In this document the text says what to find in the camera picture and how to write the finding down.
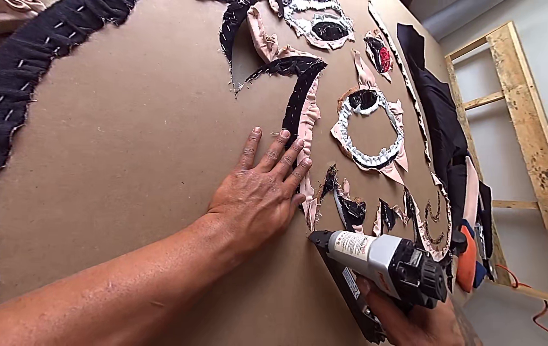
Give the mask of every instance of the red fabric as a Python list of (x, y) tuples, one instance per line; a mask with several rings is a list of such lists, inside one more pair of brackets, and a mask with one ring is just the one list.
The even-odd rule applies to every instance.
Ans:
[(470, 232), (466, 226), (462, 225), (460, 231), (467, 237), (468, 247), (466, 252), (458, 256), (458, 271), (455, 280), (464, 292), (470, 293), (473, 289), (473, 281), (475, 280), (477, 245), (473, 237), (470, 236)]
[(390, 70), (392, 67), (392, 58), (390, 57), (389, 51), (387, 51), (387, 48), (383, 47), (378, 52), (378, 54), (381, 57), (381, 69), (382, 71), (379, 71), (380, 73), (385, 73)]

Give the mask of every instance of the orange cord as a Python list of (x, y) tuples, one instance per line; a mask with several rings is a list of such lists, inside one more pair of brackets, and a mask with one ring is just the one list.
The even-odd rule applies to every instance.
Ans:
[[(525, 286), (525, 287), (532, 288), (532, 287), (530, 287), (529, 285), (527, 285), (525, 283), (521, 283), (518, 280), (518, 278), (515, 276), (515, 274), (512, 271), (510, 271), (509, 268), (505, 267), (504, 265), (496, 264), (496, 267), (501, 267), (502, 269), (508, 271), (509, 274), (511, 274), (511, 276), (515, 280), (515, 282), (511, 284), (511, 287), (518, 288), (520, 286)], [(541, 312), (539, 312), (538, 314), (534, 315), (532, 317), (532, 321), (535, 323), (535, 325), (541, 327), (541, 329), (543, 329), (544, 331), (546, 331), (548, 333), (548, 329), (544, 325), (542, 325), (541, 323), (539, 323), (537, 321), (539, 319), (539, 317), (544, 316), (545, 314), (547, 314), (547, 311), (548, 311), (548, 304), (547, 304), (547, 300), (544, 299), (544, 309)]]

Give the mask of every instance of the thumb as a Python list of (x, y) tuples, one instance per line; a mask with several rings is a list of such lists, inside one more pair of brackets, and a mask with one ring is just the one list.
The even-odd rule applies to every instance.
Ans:
[(418, 330), (407, 316), (370, 279), (358, 275), (355, 279), (370, 310), (381, 321), (387, 338), (395, 345), (413, 345)]
[(293, 213), (295, 213), (295, 209), (297, 209), (301, 203), (304, 203), (306, 200), (306, 196), (303, 193), (296, 193), (291, 198), (291, 209)]

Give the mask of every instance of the stapler label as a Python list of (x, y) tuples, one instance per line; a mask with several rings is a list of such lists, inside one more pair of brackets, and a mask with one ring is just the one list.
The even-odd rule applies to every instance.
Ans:
[(344, 254), (367, 260), (370, 244), (377, 239), (373, 236), (361, 235), (352, 232), (340, 232), (336, 237), (334, 249)]

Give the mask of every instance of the wooden frame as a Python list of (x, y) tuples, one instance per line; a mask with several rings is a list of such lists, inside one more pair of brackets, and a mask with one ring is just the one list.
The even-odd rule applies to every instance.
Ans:
[[(484, 44), (489, 44), (502, 90), (464, 103), (452, 61)], [(479, 160), (465, 111), (497, 100), (505, 99), (507, 101), (509, 115), (513, 122), (537, 202), (493, 201), (493, 207), (539, 209), (545, 228), (548, 230), (548, 120), (513, 22), (509, 21), (460, 49), (447, 54), (445, 63), (449, 71), (451, 94), (458, 120), (462, 124), (462, 129), (466, 135), (470, 155), (473, 162), (476, 163), (479, 179), (483, 179), (483, 175), (479, 168)], [(494, 223), (492, 230), (494, 248), (492, 262), (506, 266), (505, 256)], [(506, 271), (498, 268), (497, 276), (496, 282), (498, 284), (510, 286), (511, 281)], [(518, 291), (525, 295), (548, 300), (548, 293), (546, 292), (528, 287), (518, 289)]]

